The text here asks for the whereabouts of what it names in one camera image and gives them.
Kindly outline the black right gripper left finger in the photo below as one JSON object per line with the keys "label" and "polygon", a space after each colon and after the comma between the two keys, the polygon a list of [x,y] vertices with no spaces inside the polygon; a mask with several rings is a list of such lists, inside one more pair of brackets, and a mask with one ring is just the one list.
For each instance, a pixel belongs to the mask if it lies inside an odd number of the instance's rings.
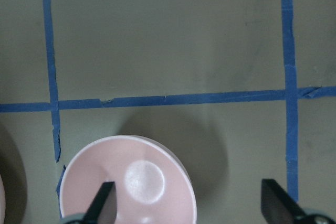
{"label": "black right gripper left finger", "polygon": [[117,192],[115,182],[104,182],[99,188],[82,223],[110,223],[117,218]]}

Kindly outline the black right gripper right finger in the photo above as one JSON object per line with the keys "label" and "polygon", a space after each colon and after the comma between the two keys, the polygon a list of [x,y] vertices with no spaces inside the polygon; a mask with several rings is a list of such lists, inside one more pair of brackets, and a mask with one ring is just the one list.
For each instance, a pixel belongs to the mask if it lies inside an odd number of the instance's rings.
{"label": "black right gripper right finger", "polygon": [[273,224],[299,223],[308,216],[274,179],[261,181],[261,213]]}

